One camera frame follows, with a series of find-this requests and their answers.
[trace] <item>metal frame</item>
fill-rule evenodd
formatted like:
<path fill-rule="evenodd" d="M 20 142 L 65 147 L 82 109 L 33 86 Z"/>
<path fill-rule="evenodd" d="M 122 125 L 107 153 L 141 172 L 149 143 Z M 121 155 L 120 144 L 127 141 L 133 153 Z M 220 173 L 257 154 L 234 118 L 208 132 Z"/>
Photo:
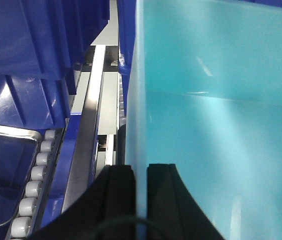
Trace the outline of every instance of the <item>metal frame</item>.
<path fill-rule="evenodd" d="M 105 45 L 95 46 L 62 212 L 85 192 L 94 179 L 105 53 Z"/>

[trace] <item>black cable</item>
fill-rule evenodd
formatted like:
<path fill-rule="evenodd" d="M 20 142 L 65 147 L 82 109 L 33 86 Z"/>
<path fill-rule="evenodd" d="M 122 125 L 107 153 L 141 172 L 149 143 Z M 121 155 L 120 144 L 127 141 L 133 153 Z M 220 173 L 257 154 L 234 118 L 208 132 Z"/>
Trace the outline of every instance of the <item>black cable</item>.
<path fill-rule="evenodd" d="M 102 231 L 110 227 L 114 227 L 118 225 L 125 225 L 125 224 L 143 224 L 151 228 L 155 232 L 157 232 L 163 240 L 169 240 L 167 236 L 165 235 L 165 233 L 154 222 L 148 219 L 136 217 L 136 216 L 122 216 L 122 217 L 117 217 L 117 218 L 103 221 L 99 225 L 97 225 L 93 231 L 85 232 L 83 234 L 83 238 L 81 239 L 95 240 L 102 233 Z"/>

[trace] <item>teal plastic bin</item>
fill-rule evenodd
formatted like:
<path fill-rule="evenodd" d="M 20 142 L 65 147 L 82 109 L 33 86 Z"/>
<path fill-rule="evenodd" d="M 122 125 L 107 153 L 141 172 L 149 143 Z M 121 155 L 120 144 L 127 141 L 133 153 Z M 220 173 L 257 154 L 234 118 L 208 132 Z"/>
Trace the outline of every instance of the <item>teal plastic bin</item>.
<path fill-rule="evenodd" d="M 126 161 L 175 163 L 226 240 L 282 240 L 282 9 L 138 1 Z"/>

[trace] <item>stainless steel rail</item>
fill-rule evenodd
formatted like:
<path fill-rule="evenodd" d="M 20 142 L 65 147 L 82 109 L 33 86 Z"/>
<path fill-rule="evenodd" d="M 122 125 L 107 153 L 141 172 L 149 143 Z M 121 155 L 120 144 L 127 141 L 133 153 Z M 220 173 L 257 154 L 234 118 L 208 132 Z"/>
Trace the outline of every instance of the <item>stainless steel rail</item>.
<path fill-rule="evenodd" d="M 95 46 L 62 212 L 84 193 L 95 173 L 105 53 L 105 45 Z"/>

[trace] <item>metal tray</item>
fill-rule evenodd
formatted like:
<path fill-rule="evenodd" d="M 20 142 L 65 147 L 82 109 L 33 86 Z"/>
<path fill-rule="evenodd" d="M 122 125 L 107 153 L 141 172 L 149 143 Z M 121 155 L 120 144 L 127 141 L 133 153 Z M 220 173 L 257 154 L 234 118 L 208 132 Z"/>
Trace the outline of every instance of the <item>metal tray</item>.
<path fill-rule="evenodd" d="M 0 125 L 0 227 L 17 212 L 41 140 L 37 131 Z"/>

